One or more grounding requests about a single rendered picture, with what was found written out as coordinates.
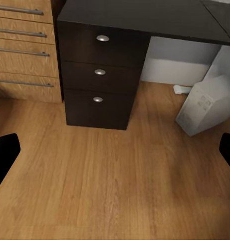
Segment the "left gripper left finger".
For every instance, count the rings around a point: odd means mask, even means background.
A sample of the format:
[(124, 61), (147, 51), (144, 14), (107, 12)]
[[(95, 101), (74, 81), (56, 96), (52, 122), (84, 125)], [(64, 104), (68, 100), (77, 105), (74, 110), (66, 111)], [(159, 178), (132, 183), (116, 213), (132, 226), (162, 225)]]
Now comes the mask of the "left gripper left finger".
[(20, 152), (21, 146), (16, 133), (0, 137), (0, 185)]

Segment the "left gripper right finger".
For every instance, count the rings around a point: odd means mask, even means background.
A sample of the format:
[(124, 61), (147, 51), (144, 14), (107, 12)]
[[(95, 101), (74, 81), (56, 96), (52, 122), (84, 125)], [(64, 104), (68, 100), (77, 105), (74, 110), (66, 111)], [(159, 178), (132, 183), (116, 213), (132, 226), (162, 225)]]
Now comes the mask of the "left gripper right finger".
[(222, 135), (219, 151), (230, 166), (230, 133), (224, 133)]

